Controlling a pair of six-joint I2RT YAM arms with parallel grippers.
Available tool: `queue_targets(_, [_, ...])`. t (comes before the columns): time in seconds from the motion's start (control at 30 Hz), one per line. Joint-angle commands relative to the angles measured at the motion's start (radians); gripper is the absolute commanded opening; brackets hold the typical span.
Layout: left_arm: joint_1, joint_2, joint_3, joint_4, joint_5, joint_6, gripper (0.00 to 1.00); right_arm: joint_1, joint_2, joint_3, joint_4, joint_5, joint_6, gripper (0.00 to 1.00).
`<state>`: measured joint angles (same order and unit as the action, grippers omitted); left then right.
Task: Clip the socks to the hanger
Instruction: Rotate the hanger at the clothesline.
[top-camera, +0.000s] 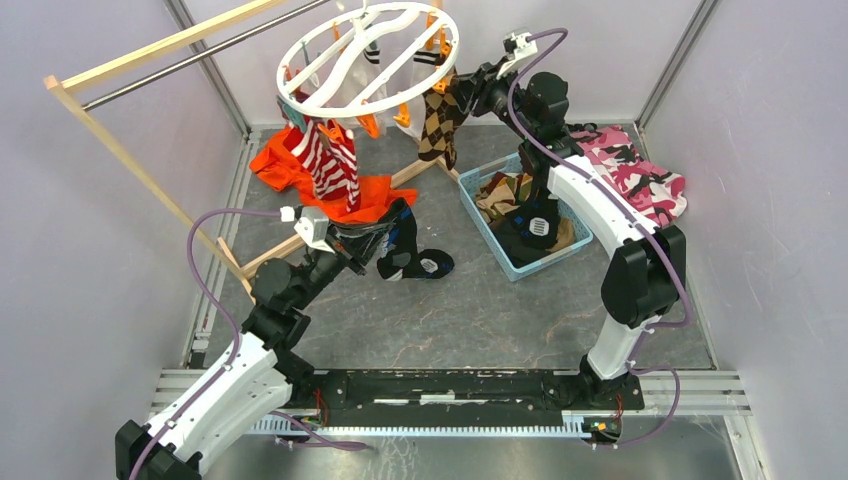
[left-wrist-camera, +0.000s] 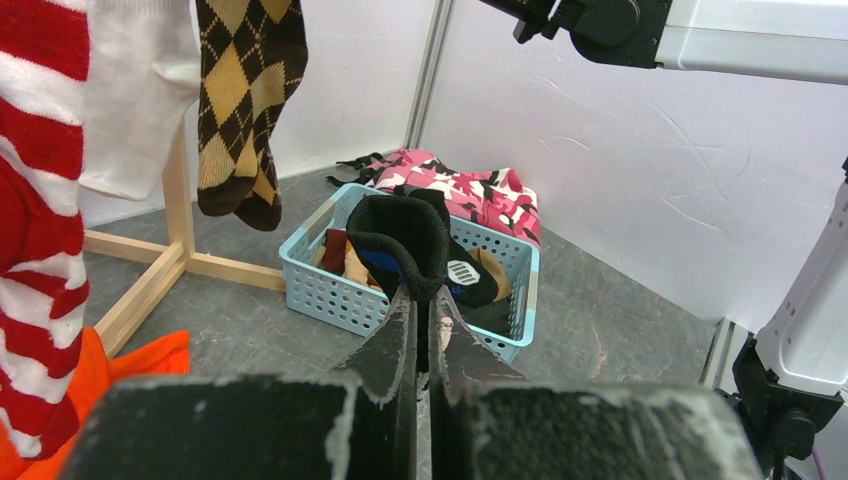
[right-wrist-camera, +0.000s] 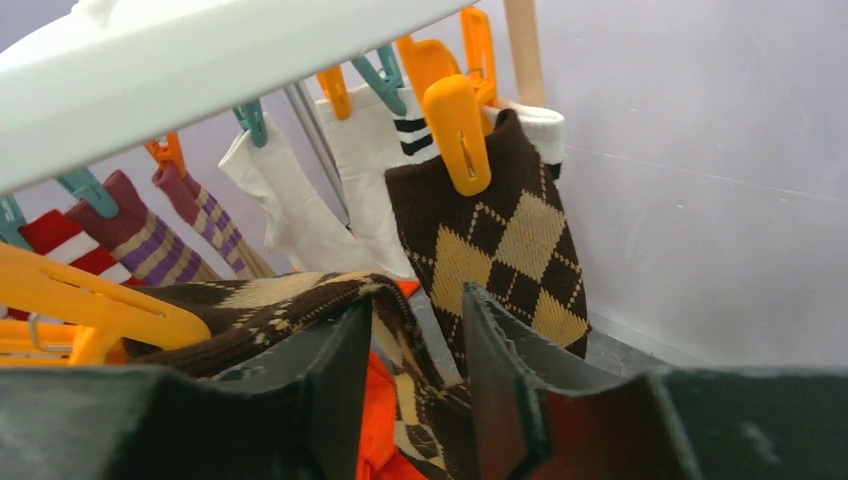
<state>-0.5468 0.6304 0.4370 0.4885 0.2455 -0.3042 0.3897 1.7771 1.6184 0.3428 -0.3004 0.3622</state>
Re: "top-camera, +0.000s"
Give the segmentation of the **brown argyle sock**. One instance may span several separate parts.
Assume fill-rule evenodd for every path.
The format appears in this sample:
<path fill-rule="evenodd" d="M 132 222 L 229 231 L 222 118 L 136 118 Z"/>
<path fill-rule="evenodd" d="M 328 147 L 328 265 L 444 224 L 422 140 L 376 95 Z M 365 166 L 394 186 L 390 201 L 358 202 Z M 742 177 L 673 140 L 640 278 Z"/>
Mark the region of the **brown argyle sock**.
<path fill-rule="evenodd" d="M 429 89 L 423 95 L 425 105 L 424 124 L 418 148 L 418 159 L 425 162 L 443 158 L 449 170 L 455 167 L 457 153 L 456 130 L 466 116 L 455 98 L 457 80 L 455 75 L 447 77 L 443 93 Z"/>

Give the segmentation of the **black grey sock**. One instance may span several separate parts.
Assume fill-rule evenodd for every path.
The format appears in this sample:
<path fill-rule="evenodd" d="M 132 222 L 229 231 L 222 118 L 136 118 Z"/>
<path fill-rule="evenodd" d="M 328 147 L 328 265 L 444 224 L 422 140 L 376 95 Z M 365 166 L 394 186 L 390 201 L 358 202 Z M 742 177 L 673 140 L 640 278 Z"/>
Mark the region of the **black grey sock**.
<path fill-rule="evenodd" d="M 437 280 L 455 268 L 451 255 L 443 250 L 418 248 L 418 227 L 411 207 L 404 198 L 394 200 L 383 220 L 393 220 L 386 236 L 377 271 L 386 281 L 402 279 Z"/>
<path fill-rule="evenodd" d="M 496 222 L 492 232 L 515 268 L 539 261 L 575 241 L 573 221 L 560 214 L 559 203 L 552 198 L 521 204 Z"/>

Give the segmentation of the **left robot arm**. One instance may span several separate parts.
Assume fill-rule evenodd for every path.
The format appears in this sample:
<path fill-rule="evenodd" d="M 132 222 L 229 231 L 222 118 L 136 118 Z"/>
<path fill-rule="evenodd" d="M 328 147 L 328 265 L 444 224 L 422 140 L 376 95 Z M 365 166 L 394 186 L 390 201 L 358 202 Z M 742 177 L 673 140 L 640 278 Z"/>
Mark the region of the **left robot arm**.
<path fill-rule="evenodd" d="M 342 271 L 365 274 L 397 217 L 366 225 L 338 225 L 310 210 L 295 217 L 299 234 L 314 239 L 304 259 L 265 261 L 253 310 L 213 366 L 145 424 L 118 430 L 117 478 L 200 479 L 263 417 L 312 399 L 314 368 L 293 351 L 311 322 L 304 310 Z"/>

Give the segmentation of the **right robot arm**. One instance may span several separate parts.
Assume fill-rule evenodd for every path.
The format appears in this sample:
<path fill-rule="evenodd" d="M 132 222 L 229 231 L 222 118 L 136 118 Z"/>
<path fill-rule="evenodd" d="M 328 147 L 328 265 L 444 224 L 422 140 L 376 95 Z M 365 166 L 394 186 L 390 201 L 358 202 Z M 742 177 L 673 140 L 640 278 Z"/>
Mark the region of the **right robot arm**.
<path fill-rule="evenodd" d="M 631 373 L 644 335 L 667 327 L 677 302 L 690 310 L 685 288 L 686 239 L 676 226 L 659 226 L 637 212 L 595 170 L 565 122 L 568 84 L 556 74 L 519 73 L 484 64 L 449 80 L 447 91 L 465 115 L 492 113 L 520 138 L 518 153 L 542 192 L 564 201 L 600 241 L 609 257 L 601 286 L 607 317 L 581 361 L 580 400 L 602 408 Z"/>

